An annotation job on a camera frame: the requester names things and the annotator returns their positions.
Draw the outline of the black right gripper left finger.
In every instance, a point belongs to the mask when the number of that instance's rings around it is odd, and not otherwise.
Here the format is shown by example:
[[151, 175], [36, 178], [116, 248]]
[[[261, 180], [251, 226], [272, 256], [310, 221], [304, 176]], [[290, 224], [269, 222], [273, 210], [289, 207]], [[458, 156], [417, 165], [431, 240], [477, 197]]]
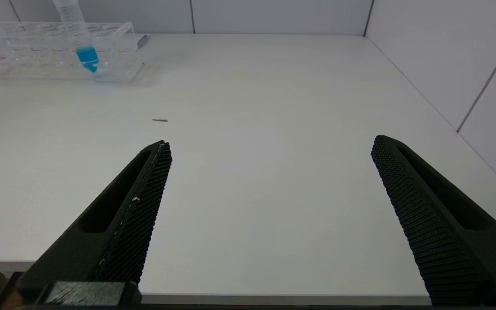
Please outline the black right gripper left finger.
[[19, 278], [22, 297], [58, 281], [138, 284], [172, 162], [163, 140], [142, 149]]

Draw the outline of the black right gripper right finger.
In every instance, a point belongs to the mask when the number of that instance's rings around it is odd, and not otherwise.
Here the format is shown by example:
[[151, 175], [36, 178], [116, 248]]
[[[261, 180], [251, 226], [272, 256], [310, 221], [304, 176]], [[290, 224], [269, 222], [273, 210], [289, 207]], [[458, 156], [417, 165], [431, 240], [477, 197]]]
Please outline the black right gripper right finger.
[[372, 160], [435, 307], [496, 307], [496, 220], [407, 145], [374, 139]]

